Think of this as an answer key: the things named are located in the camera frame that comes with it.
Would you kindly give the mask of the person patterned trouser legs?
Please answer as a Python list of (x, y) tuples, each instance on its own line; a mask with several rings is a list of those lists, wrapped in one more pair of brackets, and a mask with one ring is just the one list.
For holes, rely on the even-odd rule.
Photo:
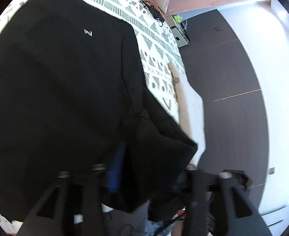
[(125, 213), (102, 205), (108, 235), (154, 235), (166, 225), (166, 221), (148, 220), (149, 202), (134, 213)]

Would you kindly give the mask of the cream bedside cabinet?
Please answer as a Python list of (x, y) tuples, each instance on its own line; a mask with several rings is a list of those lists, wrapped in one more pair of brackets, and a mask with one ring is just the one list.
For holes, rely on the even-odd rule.
[(187, 20), (176, 14), (167, 16), (166, 22), (174, 35), (178, 47), (181, 48), (188, 45), (190, 39), (186, 32), (186, 27), (188, 24)]

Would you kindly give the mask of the black button shirt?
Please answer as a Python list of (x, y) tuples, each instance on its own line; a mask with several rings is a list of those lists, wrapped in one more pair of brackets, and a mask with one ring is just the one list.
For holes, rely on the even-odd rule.
[(29, 0), (0, 34), (0, 213), (23, 221), (61, 171), (108, 172), (131, 213), (197, 151), (148, 90), (132, 26), (82, 0)]

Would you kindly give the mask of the folded beige blanket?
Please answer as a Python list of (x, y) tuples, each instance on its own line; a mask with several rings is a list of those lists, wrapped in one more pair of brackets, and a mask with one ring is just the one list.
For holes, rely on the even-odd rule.
[(197, 152), (190, 161), (190, 165), (197, 167), (206, 150), (204, 102), (190, 85), (185, 73), (181, 73), (172, 62), (168, 64), (168, 67), (172, 73), (173, 86), (179, 105), (180, 127), (198, 146)]

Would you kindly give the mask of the patterned bed quilt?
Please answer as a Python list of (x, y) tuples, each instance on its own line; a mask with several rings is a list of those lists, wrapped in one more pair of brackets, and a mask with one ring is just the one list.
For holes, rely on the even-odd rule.
[(0, 20), (0, 128), (177, 124), (169, 31), (140, 0), (16, 0)]

